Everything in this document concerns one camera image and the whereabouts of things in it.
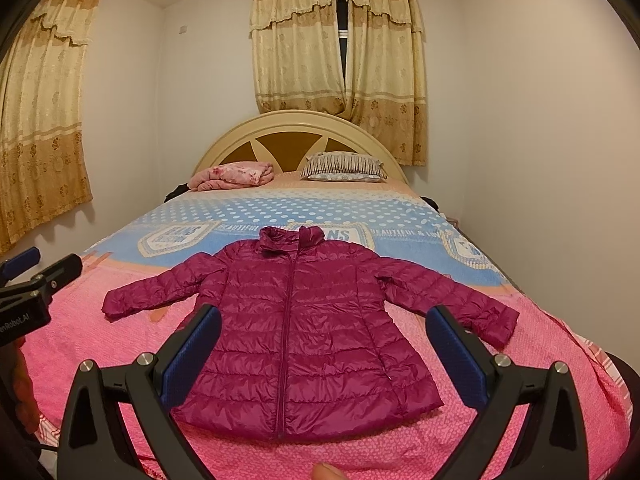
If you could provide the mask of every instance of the bed headboard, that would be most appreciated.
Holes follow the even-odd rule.
[[[240,160],[271,162],[275,173],[300,171],[306,157],[317,152],[356,152],[375,156],[386,173],[406,184],[393,155],[359,126],[309,110],[278,110],[238,124],[214,142],[198,171]]]

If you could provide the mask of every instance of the window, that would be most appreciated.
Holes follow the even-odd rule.
[[[349,6],[347,0],[338,0],[336,4],[338,13],[338,41],[340,41],[340,58],[342,59],[342,77],[347,73],[347,24],[349,21]]]

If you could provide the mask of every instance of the jacket sleeve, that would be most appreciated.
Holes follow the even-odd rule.
[[[200,283],[212,274],[226,281],[228,265],[235,251],[229,244],[216,254],[196,253],[183,263],[158,276],[110,290],[102,311],[109,321],[116,321],[140,310],[152,310],[196,294]]]
[[[520,315],[516,310],[435,270],[383,257],[372,258],[365,266],[375,275],[389,303],[423,315],[432,306],[443,304],[463,327],[497,349],[513,335]]]

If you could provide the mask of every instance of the striped pillow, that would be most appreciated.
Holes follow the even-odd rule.
[[[320,182],[380,182],[377,175],[366,173],[314,173],[307,178]]]
[[[306,166],[300,172],[302,178],[310,179],[315,174],[359,173],[386,178],[382,163],[374,156],[353,152],[325,152],[307,157]]]

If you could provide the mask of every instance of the beige floral curtain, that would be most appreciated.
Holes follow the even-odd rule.
[[[255,97],[272,110],[344,111],[336,0],[253,0]]]
[[[427,110],[417,0],[348,0],[346,110],[400,164],[424,166]]]
[[[92,199],[80,85],[99,0],[42,0],[0,62],[0,254]]]

